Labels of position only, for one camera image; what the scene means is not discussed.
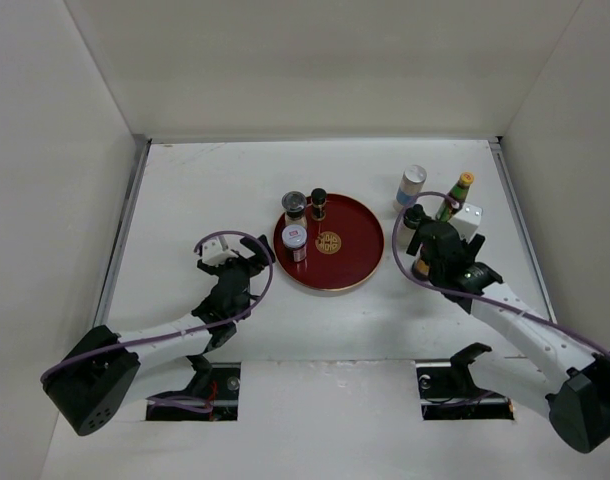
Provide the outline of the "glass grinder with black top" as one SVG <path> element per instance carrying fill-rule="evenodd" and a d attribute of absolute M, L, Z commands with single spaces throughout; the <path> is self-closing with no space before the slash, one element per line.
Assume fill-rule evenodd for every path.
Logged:
<path fill-rule="evenodd" d="M 289 191 L 281 199 L 286 226 L 300 225 L 307 228 L 307 198 L 300 191 Z"/>

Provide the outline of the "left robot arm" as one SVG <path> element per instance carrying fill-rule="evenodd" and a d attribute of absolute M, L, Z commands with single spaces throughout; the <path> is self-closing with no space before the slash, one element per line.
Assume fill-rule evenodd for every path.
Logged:
<path fill-rule="evenodd" d="M 276 260 L 266 236 L 236 235 L 251 251 L 245 257 L 215 232 L 195 246 L 197 267 L 216 278 L 209 294 L 181 318 L 132 332 L 106 325 L 89 330 L 67 356 L 46 370 L 45 394 L 79 436 L 103 428 L 133 401 L 185 408 L 209 387 L 211 366 L 205 356 L 225 345 L 263 300 L 251 280 L 271 274 Z"/>

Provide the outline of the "red sauce bottle yellow cap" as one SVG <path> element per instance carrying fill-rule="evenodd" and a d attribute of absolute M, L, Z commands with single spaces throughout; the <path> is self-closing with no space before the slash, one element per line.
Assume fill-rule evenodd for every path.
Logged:
<path fill-rule="evenodd" d="M 437 210 L 435 214 L 437 221 L 447 222 L 462 209 L 474 179 L 474 174 L 471 172 L 463 172 L 460 175 Z"/>

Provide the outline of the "small black-capped spice bottle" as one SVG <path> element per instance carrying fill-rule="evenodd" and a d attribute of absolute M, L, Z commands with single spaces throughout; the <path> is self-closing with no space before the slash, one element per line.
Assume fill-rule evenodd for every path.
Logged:
<path fill-rule="evenodd" d="M 314 221 L 322 221 L 326 216 L 327 192 L 323 188 L 315 188 L 311 192 L 311 217 Z"/>

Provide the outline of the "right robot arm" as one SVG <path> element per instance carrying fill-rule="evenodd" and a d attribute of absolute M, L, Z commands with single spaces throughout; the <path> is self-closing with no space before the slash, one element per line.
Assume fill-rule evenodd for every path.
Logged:
<path fill-rule="evenodd" d="M 546 418 L 573 450 L 587 454 L 610 438 L 610 351 L 534 314 L 500 274 L 477 261 L 485 241 L 461 239 L 446 222 L 423 220 L 407 248 L 429 267 L 429 286 L 491 327 L 535 367 L 495 358 L 474 343 L 454 354 L 449 384 L 468 396 L 487 389 Z"/>

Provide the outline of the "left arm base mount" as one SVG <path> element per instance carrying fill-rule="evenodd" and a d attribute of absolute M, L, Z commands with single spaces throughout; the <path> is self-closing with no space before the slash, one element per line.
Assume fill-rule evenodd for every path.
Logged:
<path fill-rule="evenodd" d="M 181 390 L 156 395 L 149 401 L 145 420 L 150 422 L 229 422 L 238 419 L 241 388 L 240 363 L 210 363 L 203 356 L 189 357 L 194 375 Z"/>

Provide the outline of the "red round tray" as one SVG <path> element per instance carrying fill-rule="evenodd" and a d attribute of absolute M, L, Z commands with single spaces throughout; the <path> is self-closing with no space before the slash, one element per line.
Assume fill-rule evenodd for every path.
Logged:
<path fill-rule="evenodd" d="M 383 256 L 384 233 L 376 215 L 358 200 L 329 193 L 321 221 L 307 220 L 306 258 L 295 261 L 282 239 L 285 218 L 273 232 L 276 259 L 292 280 L 310 289 L 350 290 L 369 279 Z"/>

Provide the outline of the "red-capped sauce jar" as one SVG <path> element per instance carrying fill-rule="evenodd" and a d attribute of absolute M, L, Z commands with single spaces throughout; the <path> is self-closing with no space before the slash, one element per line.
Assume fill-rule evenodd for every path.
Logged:
<path fill-rule="evenodd" d="M 423 246 L 420 247 L 418 255 L 412 264 L 411 273 L 419 281 L 425 282 L 429 279 L 430 266 L 424 259 Z"/>

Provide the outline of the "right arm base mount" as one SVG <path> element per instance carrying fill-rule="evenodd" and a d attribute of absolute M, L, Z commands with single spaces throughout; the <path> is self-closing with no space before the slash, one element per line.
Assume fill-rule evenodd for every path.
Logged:
<path fill-rule="evenodd" d="M 469 367 L 492 349 L 471 344 L 449 359 L 416 363 L 421 415 L 425 421 L 514 420 L 509 398 L 479 388 Z"/>

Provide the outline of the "jar with white lid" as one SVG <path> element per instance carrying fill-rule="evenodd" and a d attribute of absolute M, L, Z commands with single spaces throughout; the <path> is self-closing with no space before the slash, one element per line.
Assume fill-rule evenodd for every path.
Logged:
<path fill-rule="evenodd" d="M 308 232 L 305 227 L 298 224 L 287 225 L 281 232 L 281 239 L 294 262 L 298 263 L 306 258 Z"/>

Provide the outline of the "white bottle with black cap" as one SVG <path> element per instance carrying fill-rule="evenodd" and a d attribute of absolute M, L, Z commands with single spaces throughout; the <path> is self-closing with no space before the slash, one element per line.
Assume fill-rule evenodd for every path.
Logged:
<path fill-rule="evenodd" d="M 401 230 L 402 240 L 401 245 L 405 250 L 408 249 L 417 229 L 421 222 L 425 219 L 426 214 L 424 207 L 420 204 L 415 204 L 405 210 L 403 216 L 403 226 Z"/>

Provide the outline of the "blue-labelled silver-capped shaker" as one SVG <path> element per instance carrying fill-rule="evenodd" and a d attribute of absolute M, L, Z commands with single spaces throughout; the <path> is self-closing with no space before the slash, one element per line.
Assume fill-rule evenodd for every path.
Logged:
<path fill-rule="evenodd" d="M 395 211 L 403 209 L 411 198 L 421 192 L 427 178 L 426 170 L 412 165 L 403 171 L 399 187 L 392 202 Z"/>

